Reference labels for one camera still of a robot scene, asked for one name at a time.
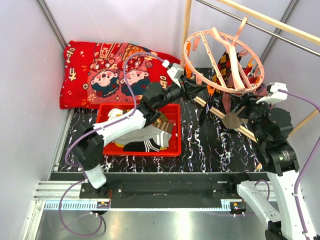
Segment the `orange clothes clip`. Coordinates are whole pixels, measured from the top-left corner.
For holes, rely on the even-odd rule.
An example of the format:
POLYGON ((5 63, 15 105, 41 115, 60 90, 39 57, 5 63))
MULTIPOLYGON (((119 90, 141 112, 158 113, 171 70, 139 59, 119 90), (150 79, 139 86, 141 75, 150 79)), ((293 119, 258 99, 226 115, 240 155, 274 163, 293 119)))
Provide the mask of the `orange clothes clip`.
POLYGON ((207 85, 207 92, 208 92, 208 95, 210 96, 210 97, 212 97, 213 95, 214 95, 214 93, 215 93, 215 88, 214 87, 212 87, 211 85, 207 85))

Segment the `pink round clip hanger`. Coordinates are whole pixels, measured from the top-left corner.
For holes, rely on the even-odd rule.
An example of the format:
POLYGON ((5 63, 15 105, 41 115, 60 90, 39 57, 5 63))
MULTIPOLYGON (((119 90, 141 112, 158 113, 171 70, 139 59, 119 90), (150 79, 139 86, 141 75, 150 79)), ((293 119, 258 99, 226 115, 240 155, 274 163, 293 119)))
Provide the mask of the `pink round clip hanger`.
POLYGON ((263 64, 256 53, 239 40, 248 17, 245 17, 234 36, 218 31, 215 27, 210 30, 197 31, 185 39, 182 50, 183 66, 186 75, 195 75, 198 85, 206 84, 207 92, 212 96, 216 91, 234 95, 255 93, 265 78, 263 64), (210 48, 207 36, 221 44, 225 51, 216 60, 210 48), (189 59, 190 52, 196 51, 203 44, 205 53, 214 69, 214 76, 207 78, 198 72, 189 59))

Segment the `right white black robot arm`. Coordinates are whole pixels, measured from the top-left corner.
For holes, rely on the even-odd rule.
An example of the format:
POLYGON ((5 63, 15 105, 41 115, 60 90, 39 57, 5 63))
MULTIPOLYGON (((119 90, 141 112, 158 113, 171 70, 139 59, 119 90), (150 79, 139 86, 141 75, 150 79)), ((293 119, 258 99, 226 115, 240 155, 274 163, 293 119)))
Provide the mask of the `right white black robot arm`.
POLYGON ((272 107, 266 98, 246 95, 233 109, 246 119, 257 142, 257 157, 273 188, 278 209, 275 209, 245 174, 230 177, 227 192, 241 197, 253 210, 265 229, 267 240, 318 240, 300 186, 302 171, 295 150, 287 138, 293 130, 290 113, 272 107))

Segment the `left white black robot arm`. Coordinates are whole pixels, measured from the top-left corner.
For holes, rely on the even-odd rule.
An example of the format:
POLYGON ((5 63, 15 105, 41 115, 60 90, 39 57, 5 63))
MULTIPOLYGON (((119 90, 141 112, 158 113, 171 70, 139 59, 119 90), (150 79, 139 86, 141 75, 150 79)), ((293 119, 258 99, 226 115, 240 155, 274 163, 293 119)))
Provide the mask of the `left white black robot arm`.
POLYGON ((94 125, 82 126, 80 136, 67 150, 79 163, 85 180, 91 184, 90 192, 97 198, 108 193, 107 178, 101 169, 104 147, 129 132, 143 129, 160 117, 159 110, 172 102, 183 99, 192 101, 206 86, 181 76, 164 89, 158 82, 152 82, 136 106, 120 117, 94 125))

